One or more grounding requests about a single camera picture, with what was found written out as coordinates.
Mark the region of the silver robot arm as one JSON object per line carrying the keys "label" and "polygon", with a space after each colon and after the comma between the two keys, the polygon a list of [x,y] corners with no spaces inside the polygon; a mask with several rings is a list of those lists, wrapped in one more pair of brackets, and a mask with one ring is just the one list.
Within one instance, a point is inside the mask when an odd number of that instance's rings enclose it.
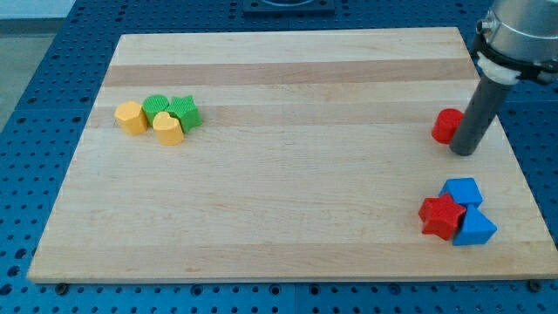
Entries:
{"label": "silver robot arm", "polygon": [[473,52],[502,85],[557,80],[557,0],[495,0],[476,24]]}

